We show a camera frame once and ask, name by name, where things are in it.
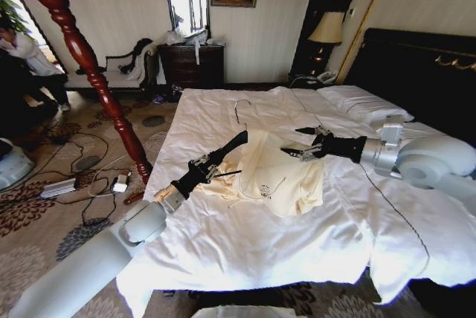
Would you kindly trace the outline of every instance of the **floor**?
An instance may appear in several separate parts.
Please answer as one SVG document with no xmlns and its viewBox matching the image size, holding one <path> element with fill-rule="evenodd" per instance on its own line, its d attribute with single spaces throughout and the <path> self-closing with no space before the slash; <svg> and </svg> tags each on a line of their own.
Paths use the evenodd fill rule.
<svg viewBox="0 0 476 318">
<path fill-rule="evenodd" d="M 111 119 L 94 97 L 68 93 L 72 110 L 18 137 L 36 167 L 26 181 L 0 192 L 0 317 L 22 291 L 69 253 L 129 209 L 123 200 L 144 190 L 144 185 L 114 130 Z M 175 114 L 176 104 L 156 105 L 119 94 L 127 119 L 132 123 L 154 163 Z M 98 169 L 107 166 L 94 179 Z M 129 174 L 124 194 L 91 199 L 88 190 L 107 193 L 112 179 Z M 76 177 L 78 190 L 41 199 L 44 185 Z M 220 304 L 275 305 L 294 308 L 308 317 L 432 317 L 410 290 L 405 289 L 390 305 L 379 306 L 368 272 L 355 285 L 301 282 L 281 288 L 233 293 L 189 291 L 153 294 L 145 317 L 191 317 L 199 308 Z M 115 281 L 110 282 L 75 317 L 130 317 Z"/>
</svg>

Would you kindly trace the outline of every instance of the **headboard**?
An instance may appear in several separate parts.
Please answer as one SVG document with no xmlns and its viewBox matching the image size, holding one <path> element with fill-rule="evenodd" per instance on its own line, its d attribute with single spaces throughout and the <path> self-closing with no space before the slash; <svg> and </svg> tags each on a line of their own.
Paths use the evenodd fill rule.
<svg viewBox="0 0 476 318">
<path fill-rule="evenodd" d="M 344 84 L 476 145 L 476 37 L 369 28 Z"/>
</svg>

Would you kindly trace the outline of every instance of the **white bedsheet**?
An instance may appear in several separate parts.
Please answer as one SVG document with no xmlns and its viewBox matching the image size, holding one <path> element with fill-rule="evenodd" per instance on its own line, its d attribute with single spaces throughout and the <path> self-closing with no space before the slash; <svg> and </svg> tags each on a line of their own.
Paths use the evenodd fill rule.
<svg viewBox="0 0 476 318">
<path fill-rule="evenodd" d="M 243 130 L 234 116 L 239 99 L 252 102 L 239 104 L 242 122 L 290 140 L 312 142 L 311 136 L 294 129 L 318 125 L 314 114 L 338 136 L 377 136 L 319 93 L 293 92 L 187 89 L 144 199 L 152 200 L 180 178 L 190 159 L 217 149 Z M 229 207 L 216 196 L 192 193 L 167 219 L 162 235 L 117 277 L 134 317 L 144 314 L 154 289 L 232 291 L 299 281 L 354 283 L 367 264 L 383 303 L 412 278 L 428 277 L 441 285 L 476 278 L 476 219 L 460 202 L 367 168 L 392 207 L 359 165 L 333 156 L 325 161 L 324 204 L 302 216 L 278 218 L 254 202 Z"/>
</svg>

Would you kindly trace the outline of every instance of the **beige wallpaper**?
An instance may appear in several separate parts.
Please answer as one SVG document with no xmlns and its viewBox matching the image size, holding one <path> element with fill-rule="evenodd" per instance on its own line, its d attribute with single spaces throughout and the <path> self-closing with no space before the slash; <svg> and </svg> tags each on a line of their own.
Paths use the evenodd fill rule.
<svg viewBox="0 0 476 318">
<path fill-rule="evenodd" d="M 369 0 L 353 0 L 351 7 L 361 12 Z M 356 17 L 344 23 L 345 43 L 332 53 L 329 67 L 340 68 L 345 48 L 350 44 L 360 19 Z M 449 33 L 476 36 L 476 0 L 377 0 L 364 25 L 368 27 L 415 30 L 432 33 Z"/>
<path fill-rule="evenodd" d="M 25 1 L 67 70 L 75 71 L 78 65 L 46 8 Z M 140 38 L 157 39 L 170 29 L 167 0 L 71 0 L 71 10 L 100 65 L 106 55 L 128 53 Z"/>
<path fill-rule="evenodd" d="M 212 7 L 212 34 L 228 43 L 226 81 L 286 81 L 308 2 L 257 0 L 256 8 Z"/>
<path fill-rule="evenodd" d="M 285 81 L 307 2 L 257 0 L 256 8 L 212 7 L 212 34 L 228 42 L 225 81 Z M 76 70 L 48 11 L 37 1 L 27 3 L 66 68 Z M 170 29 L 167 0 L 71 0 L 71 10 L 101 65 L 106 55 L 127 53 L 138 39 L 161 38 Z"/>
</svg>

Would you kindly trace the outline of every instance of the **carved wooden post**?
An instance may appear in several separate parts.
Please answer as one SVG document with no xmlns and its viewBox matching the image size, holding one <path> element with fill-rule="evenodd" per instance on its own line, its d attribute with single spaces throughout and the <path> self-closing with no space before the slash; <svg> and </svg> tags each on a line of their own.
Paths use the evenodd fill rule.
<svg viewBox="0 0 476 318">
<path fill-rule="evenodd" d="M 50 11 L 51 18 L 61 27 L 66 45 L 78 64 L 85 70 L 88 81 L 96 89 L 99 100 L 107 114 L 113 119 L 114 127 L 137 165 L 144 183 L 147 183 L 152 166 L 147 161 L 144 148 L 124 117 L 119 102 L 107 87 L 106 78 L 99 72 L 94 51 L 76 26 L 76 19 L 69 10 L 69 0 L 38 0 Z"/>
</svg>

